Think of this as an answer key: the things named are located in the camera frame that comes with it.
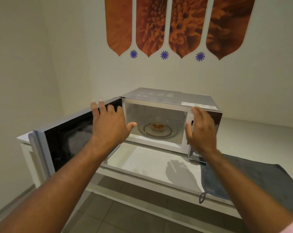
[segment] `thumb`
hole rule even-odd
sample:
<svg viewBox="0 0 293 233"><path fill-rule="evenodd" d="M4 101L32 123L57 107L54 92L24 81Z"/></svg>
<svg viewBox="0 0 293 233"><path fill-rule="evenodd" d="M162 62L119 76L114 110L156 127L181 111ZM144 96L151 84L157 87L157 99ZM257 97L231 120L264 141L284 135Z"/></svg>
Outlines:
<svg viewBox="0 0 293 233"><path fill-rule="evenodd" d="M131 122L131 123L128 123L127 124L127 131L128 131L128 134L131 132L131 130L137 125L137 123L135 122Z"/></svg>
<svg viewBox="0 0 293 233"><path fill-rule="evenodd" d="M185 123L185 134L186 134L187 141L190 143L193 138L193 132L192 132L191 124L189 122Z"/></svg>

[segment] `hand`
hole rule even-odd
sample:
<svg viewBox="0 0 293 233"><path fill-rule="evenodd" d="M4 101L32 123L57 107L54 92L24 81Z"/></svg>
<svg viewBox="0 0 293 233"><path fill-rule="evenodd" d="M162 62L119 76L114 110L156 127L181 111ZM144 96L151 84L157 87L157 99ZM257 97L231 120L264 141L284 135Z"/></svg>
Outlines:
<svg viewBox="0 0 293 233"><path fill-rule="evenodd" d="M131 130L137 123L132 122L126 125L124 111L121 106L117 107L117 112L113 105L105 108L104 102L99 102L100 113L97 103L91 103L91 110L94 116L92 128L92 142L94 148L98 149L100 154L105 156L114 147L121 144L129 136Z"/></svg>
<svg viewBox="0 0 293 233"><path fill-rule="evenodd" d="M217 139L215 134L214 121L210 115L199 107L192 107L194 115L194 129L186 122L185 133L187 141L201 156L217 152Z"/></svg>

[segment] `microwave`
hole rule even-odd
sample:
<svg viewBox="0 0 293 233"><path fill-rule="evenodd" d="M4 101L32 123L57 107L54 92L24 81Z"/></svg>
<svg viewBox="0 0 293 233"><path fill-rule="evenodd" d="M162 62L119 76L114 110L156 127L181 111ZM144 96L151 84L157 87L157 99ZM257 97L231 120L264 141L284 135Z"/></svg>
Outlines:
<svg viewBox="0 0 293 233"><path fill-rule="evenodd" d="M189 159L201 161L199 154L188 145L185 136L185 122L194 124L191 106L205 109L213 118L216 130L222 117L222 112L209 95L158 89L138 88L106 100L105 105L113 105L115 110L118 106L123 107L126 122L137 123L123 144L124 148L121 145L115 147L107 160L114 153L128 153L124 149L130 145L138 147L140 144L148 147L144 152L148 150L152 153L153 149L154 153L187 154ZM31 146L41 160L46 177L53 175L84 147L92 136L92 122L92 111L88 108L29 134ZM102 165L125 172L105 163Z"/></svg>
<svg viewBox="0 0 293 233"><path fill-rule="evenodd" d="M206 110L214 120L216 132L222 112L210 95L138 88L121 96L126 123L136 122L127 138L152 147L187 154L195 151L185 135L185 123L194 125L192 106Z"/></svg>

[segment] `floor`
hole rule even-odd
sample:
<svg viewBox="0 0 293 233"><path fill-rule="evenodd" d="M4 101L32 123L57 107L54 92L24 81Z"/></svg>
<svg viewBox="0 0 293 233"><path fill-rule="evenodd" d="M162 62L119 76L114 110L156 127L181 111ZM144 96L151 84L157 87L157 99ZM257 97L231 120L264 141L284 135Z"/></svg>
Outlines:
<svg viewBox="0 0 293 233"><path fill-rule="evenodd" d="M213 211L199 205L168 197L161 193L103 177L99 185L172 211L211 223L237 233L248 233L241 219ZM0 215L0 220L11 209ZM91 193L82 205L77 205L63 233L195 233L193 229L165 220L155 215Z"/></svg>

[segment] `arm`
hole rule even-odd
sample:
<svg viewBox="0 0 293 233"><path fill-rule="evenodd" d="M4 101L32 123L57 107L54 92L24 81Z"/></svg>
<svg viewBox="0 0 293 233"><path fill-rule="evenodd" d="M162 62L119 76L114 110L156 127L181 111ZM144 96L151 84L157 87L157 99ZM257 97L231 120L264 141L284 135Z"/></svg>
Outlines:
<svg viewBox="0 0 293 233"><path fill-rule="evenodd" d="M106 155L122 143L131 129L121 107L106 110L92 103L93 136L85 147L28 199L0 222L0 233L59 233L70 217L90 179Z"/></svg>
<svg viewBox="0 0 293 233"><path fill-rule="evenodd" d="M286 210L233 166L216 146L214 121L199 107L193 107L194 130L186 124L189 144L214 170L237 211L251 232L279 233L293 222Z"/></svg>

